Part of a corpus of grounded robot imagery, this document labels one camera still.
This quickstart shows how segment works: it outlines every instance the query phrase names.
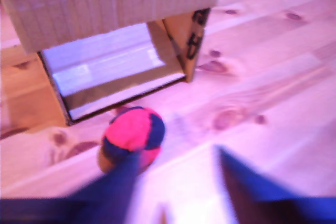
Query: cardboard box opening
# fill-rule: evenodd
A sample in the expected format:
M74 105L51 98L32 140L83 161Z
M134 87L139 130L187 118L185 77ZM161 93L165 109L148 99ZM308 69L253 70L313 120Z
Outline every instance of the cardboard box opening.
M42 50L68 121L185 77L162 20Z

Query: light wood floor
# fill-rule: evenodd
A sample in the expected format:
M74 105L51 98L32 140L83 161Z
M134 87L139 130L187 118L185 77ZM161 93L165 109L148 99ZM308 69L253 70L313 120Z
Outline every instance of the light wood floor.
M65 127L41 63L24 54L3 9L1 24L1 134L9 136L0 142L1 183L10 187L96 146L115 110ZM297 193L336 196L336 0L219 0L196 70L192 83L126 105L165 120L152 170L211 143Z

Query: blue object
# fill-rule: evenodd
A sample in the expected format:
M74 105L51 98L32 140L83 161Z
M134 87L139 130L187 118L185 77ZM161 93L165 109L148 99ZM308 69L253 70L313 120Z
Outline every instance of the blue object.
M245 197L253 202L249 206L258 212L257 219L264 221L259 223L336 223L336 198L299 196L257 174L223 148L217 149L231 200ZM235 208L241 202L234 203ZM241 223L243 219L244 223L253 223L242 216Z
M139 153L134 152L110 173L69 197L1 199L0 223L122 224L138 172Z

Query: ball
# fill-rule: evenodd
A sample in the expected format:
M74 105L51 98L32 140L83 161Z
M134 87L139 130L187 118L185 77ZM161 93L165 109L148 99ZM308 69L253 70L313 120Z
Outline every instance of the ball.
M165 126L155 111L140 106L119 113L105 130L102 154L112 164L140 151L140 169L152 164L160 152Z

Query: wood knot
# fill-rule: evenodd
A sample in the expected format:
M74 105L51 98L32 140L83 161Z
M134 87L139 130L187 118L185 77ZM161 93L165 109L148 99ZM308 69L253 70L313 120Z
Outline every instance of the wood knot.
M230 14L230 15L235 15L237 14L238 12L236 10L226 10L224 11L226 14Z
M55 143L56 146L61 146L67 142L67 133L64 131L57 131L52 134L51 140Z
M200 65L197 68L204 70L204 71L213 72L213 73L227 73L228 72L228 68L225 65L215 60L210 61L209 63L203 64L203 65Z
M97 146L98 143L96 142L82 142L82 143L79 143L79 144L76 144L69 152L68 154L66 155L65 159L68 159L68 158L71 158L71 157L74 157L82 152L85 152L95 146Z
M25 62L22 62L20 64L16 64L14 65L13 67L14 68L18 68L18 69L21 69L21 70L25 70L25 69L28 69L28 65L29 65L30 61L25 61Z
M220 112L213 120L213 127L216 130L226 130L233 125L236 125L244 117L242 108L231 108Z
M266 117L264 115L257 115L255 118L257 124L266 124Z
M117 115L119 115L120 113L124 112L125 110L128 110L129 107L125 106L125 105L122 105L122 106L119 106L116 108L116 113Z
M214 57L214 58L219 58L221 56L221 52L217 51L217 50L211 50L209 52L209 55L211 57Z
M302 20L302 17L295 13L287 13L286 17L292 20L297 20L297 21Z

